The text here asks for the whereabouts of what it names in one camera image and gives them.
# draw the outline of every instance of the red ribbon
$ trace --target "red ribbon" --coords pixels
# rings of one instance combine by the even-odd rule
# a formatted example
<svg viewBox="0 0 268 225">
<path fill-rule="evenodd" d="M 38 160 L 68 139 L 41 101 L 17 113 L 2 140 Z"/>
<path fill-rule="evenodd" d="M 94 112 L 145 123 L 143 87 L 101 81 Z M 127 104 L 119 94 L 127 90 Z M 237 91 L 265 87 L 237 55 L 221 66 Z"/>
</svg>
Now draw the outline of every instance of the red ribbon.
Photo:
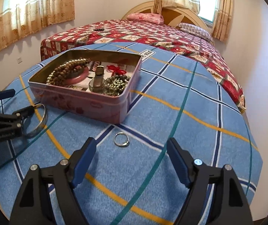
<svg viewBox="0 0 268 225">
<path fill-rule="evenodd" d="M 120 67 L 118 67 L 118 66 L 115 67 L 114 65 L 109 65 L 107 67 L 108 67 L 109 72 L 112 72 L 112 76 L 114 74 L 122 75 L 122 74 L 126 74 L 127 73 L 127 71 L 120 69 Z"/>
</svg>

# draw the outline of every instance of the red patterned bedspread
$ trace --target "red patterned bedspread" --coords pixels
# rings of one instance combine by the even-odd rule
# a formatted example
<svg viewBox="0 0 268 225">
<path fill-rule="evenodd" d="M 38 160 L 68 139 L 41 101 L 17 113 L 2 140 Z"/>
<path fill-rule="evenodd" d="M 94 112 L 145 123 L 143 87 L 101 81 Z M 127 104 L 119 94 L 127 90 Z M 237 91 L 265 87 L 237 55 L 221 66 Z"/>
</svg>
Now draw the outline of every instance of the red patterned bedspread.
<svg viewBox="0 0 268 225">
<path fill-rule="evenodd" d="M 168 25 L 109 20 L 73 28 L 44 39 L 41 42 L 41 60 L 78 46 L 132 41 L 156 46 L 199 61 L 228 92 L 240 111 L 245 111 L 243 90 L 215 47 L 199 37 Z"/>
</svg>

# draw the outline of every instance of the pink tin box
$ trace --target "pink tin box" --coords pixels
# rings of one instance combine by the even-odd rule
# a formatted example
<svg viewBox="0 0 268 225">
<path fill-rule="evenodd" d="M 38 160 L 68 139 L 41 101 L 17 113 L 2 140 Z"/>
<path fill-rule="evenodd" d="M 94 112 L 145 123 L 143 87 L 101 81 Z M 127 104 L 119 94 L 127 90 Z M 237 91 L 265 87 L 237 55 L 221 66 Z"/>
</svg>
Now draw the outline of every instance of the pink tin box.
<svg viewBox="0 0 268 225">
<path fill-rule="evenodd" d="M 124 92 L 114 97 L 46 84 L 47 77 L 56 67 L 66 61 L 81 57 L 90 58 L 92 61 L 131 65 L 135 66 L 135 70 Z M 46 105 L 103 122 L 118 124 L 123 122 L 127 115 L 133 98 L 132 90 L 136 88 L 140 77 L 141 63 L 141 56 L 138 54 L 99 50 L 70 50 L 35 73 L 28 80 L 28 84 L 35 98 Z"/>
</svg>

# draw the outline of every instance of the metal bangle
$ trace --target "metal bangle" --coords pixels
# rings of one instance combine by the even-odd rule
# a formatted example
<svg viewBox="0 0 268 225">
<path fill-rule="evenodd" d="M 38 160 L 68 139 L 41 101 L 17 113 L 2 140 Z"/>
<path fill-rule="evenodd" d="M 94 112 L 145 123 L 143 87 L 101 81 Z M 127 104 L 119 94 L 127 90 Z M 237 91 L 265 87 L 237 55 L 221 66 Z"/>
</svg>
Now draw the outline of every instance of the metal bangle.
<svg viewBox="0 0 268 225">
<path fill-rule="evenodd" d="M 35 127 L 31 132 L 26 133 L 25 129 L 24 129 L 24 122 L 26 121 L 26 118 L 22 120 L 22 136 L 26 137 L 27 139 L 33 138 L 35 137 L 37 134 L 39 134 L 42 129 L 44 128 L 44 126 L 46 125 L 47 119 L 48 119 L 48 115 L 47 115 L 47 109 L 46 106 L 44 104 L 36 104 L 35 109 L 39 108 L 39 107 L 43 107 L 44 108 L 44 113 L 42 116 L 41 121 L 39 122 L 39 124 L 37 125 L 37 127 Z"/>
<path fill-rule="evenodd" d="M 127 141 L 122 143 L 122 144 L 119 144 L 119 143 L 116 142 L 116 136 L 118 136 L 120 134 L 123 134 L 123 135 L 125 135 L 127 137 Z M 114 137 L 114 144 L 116 144 L 119 147 L 127 147 L 130 144 L 129 137 L 124 132 L 119 132 Z"/>
</svg>

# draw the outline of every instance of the wooden headboard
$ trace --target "wooden headboard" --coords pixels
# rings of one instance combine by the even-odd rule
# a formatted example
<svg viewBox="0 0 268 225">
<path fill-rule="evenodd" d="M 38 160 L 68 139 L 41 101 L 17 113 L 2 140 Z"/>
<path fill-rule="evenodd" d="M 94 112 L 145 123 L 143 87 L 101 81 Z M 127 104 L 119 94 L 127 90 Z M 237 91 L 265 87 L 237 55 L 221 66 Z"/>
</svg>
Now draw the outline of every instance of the wooden headboard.
<svg viewBox="0 0 268 225">
<path fill-rule="evenodd" d="M 128 11 L 124 16 L 123 20 L 127 19 L 127 16 L 131 13 L 153 13 L 154 11 L 154 1 L 149 1 L 142 3 L 130 11 Z M 178 23 L 188 23 L 201 27 L 202 29 L 208 31 L 210 30 L 204 21 L 196 15 L 193 11 L 185 8 L 174 8 L 174 7 L 165 7 L 162 8 L 162 16 L 164 18 L 164 24 L 172 27 L 176 27 Z"/>
</svg>

